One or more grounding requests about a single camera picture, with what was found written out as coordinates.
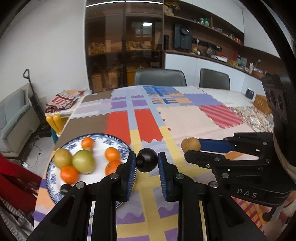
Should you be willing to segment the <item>right human hand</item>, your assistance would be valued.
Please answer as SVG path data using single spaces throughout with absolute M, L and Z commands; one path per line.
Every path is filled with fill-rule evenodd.
M 266 222 L 280 220 L 282 226 L 286 225 L 295 213 L 295 191 L 292 191 L 282 206 L 276 207 L 275 211 L 271 207 L 259 205 L 262 218 Z

